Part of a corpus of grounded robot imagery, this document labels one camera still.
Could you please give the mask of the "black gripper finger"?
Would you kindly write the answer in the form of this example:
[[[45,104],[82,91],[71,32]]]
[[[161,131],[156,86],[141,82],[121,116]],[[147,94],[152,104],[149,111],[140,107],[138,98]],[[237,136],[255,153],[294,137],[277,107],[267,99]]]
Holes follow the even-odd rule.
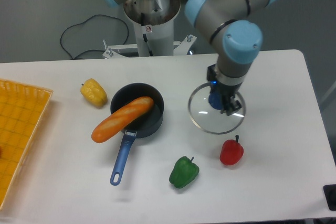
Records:
[[[241,103],[234,97],[222,96],[220,101],[222,104],[221,114],[226,114],[227,116],[233,115],[242,107]]]

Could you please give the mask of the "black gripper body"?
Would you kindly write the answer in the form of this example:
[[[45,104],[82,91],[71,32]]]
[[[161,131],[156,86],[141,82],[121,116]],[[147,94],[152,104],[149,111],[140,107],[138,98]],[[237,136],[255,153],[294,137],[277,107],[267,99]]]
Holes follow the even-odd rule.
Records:
[[[211,90],[209,93],[208,102],[214,109],[221,109],[221,97],[234,97],[241,86],[241,83],[235,85],[223,84],[219,80],[220,72],[217,70],[217,65],[211,65],[207,68],[207,80],[210,82]]]

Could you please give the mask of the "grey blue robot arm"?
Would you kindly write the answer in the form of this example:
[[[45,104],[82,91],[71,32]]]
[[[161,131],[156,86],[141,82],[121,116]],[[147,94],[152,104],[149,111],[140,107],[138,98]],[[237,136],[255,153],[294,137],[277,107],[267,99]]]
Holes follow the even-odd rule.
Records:
[[[179,0],[105,0],[109,6],[122,5],[138,36],[139,53],[145,56],[165,55],[155,31],[172,37],[163,25],[171,22],[180,10]],[[188,0],[184,13],[218,53],[217,63],[210,66],[207,79],[213,85],[210,105],[232,115],[242,104],[235,96],[263,43],[259,27],[247,17],[276,0]]]

